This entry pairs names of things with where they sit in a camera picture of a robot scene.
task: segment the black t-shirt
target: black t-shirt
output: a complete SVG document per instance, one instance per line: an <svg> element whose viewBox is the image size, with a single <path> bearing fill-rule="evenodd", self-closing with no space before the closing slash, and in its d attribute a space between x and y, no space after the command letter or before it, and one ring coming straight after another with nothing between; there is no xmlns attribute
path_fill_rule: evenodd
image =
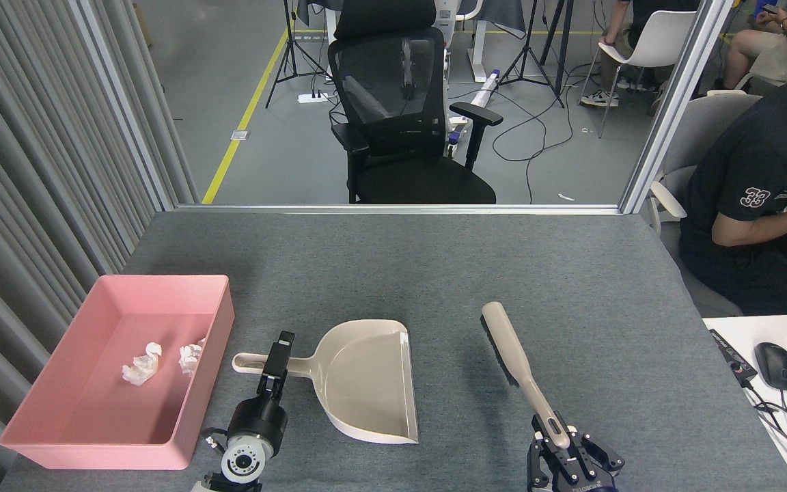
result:
<svg viewBox="0 0 787 492"><path fill-rule="evenodd" d="M718 212L755 221L787 206L787 84L728 127L697 165L686 196L683 236L712 243Z"/></svg>
<svg viewBox="0 0 787 492"><path fill-rule="evenodd" d="M631 47L636 47L639 35L642 34L643 27L646 26L646 22L653 13L658 10L692 12L697 10L700 0L632 0L631 3L633 4L633 25L631 25L627 41L631 43Z"/></svg>

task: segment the computer mouse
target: computer mouse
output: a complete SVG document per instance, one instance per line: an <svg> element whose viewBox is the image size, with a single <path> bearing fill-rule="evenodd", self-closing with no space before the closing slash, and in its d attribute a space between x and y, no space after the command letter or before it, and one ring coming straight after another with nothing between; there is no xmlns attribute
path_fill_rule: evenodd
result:
<svg viewBox="0 0 787 492"><path fill-rule="evenodd" d="M787 351L775 343L761 342L755 347L758 370L768 386L787 390Z"/></svg>

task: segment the gray floor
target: gray floor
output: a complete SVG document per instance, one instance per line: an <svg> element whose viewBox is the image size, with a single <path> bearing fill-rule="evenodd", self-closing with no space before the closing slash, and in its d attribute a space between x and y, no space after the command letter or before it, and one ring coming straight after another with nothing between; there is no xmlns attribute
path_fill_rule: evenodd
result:
<svg viewBox="0 0 787 492"><path fill-rule="evenodd" d="M525 1L528 14L529 4ZM567 84L582 81L588 71L585 64L590 63L596 46L599 24L609 18L611 2L605 3L605 18L600 11L603 4L577 1L566 53L565 67L572 71ZM263 71L284 31L284 4L273 0L141 0L139 5L153 41L151 55L201 197L221 167L232 131L237 129L252 96L259 90ZM549 2L549 9L554 5ZM596 16L592 15L592 6L596 6ZM541 16L540 4L534 32L546 30ZM472 24L465 24L468 31L457 32L452 42L450 96L479 87L471 81L466 55ZM297 21L296 28L301 46L326 65L324 16L312 16L309 26ZM493 26L490 29L494 31L486 38L485 68L505 71L523 41ZM534 34L531 45L537 56L543 44L544 34ZM327 113L331 104L296 101L297 94L308 93L313 83L331 93L332 87L324 86L320 77L314 81L312 77L284 81L277 84L271 105L265 109L263 104L275 80L278 62L276 59L247 125L249 137L232 156L213 194L213 203L346 203L346 164L344 152L330 132ZM297 66L300 72L309 71L309 64L302 59L297 59ZM544 69L553 77L555 56L549 56ZM528 75L538 74L532 61L525 71ZM707 78L711 82L715 75ZM504 97L491 98L488 108L505 116L506 121L485 133L475 172L491 184L499 203L618 202L652 124L648 114L652 97L622 94L621 106L610 112L603 139L598 139L596 132L603 110L579 106L580 91L580 83L566 90L566 108L562 109L553 105L549 87L528 82L501 87L501 96L511 98L533 115L551 106L541 116L541 123L534 120L522 124L531 115ZM527 161L511 160L529 158L543 146L547 149L531 160L529 168ZM459 159L463 153L465 146L459 149Z"/></svg>

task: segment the hand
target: hand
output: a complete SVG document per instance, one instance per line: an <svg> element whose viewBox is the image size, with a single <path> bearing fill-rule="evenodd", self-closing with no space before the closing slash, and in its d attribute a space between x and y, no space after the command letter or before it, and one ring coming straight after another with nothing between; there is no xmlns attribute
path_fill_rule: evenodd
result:
<svg viewBox="0 0 787 492"><path fill-rule="evenodd" d="M775 20L775 16L772 13L767 12L767 10L761 10L761 12L755 18L755 22L760 25L769 24L774 20Z"/></svg>
<svg viewBox="0 0 787 492"><path fill-rule="evenodd" d="M787 19L787 11L780 7L779 12L774 15L774 20L781 24L785 19Z"/></svg>

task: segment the gray curtain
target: gray curtain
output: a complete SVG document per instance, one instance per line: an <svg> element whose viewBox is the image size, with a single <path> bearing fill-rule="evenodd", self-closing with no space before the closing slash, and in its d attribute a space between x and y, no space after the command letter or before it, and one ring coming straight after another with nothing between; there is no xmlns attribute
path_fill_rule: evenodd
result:
<svg viewBox="0 0 787 492"><path fill-rule="evenodd" d="M196 200L131 3L0 0L0 434L96 278Z"/></svg>

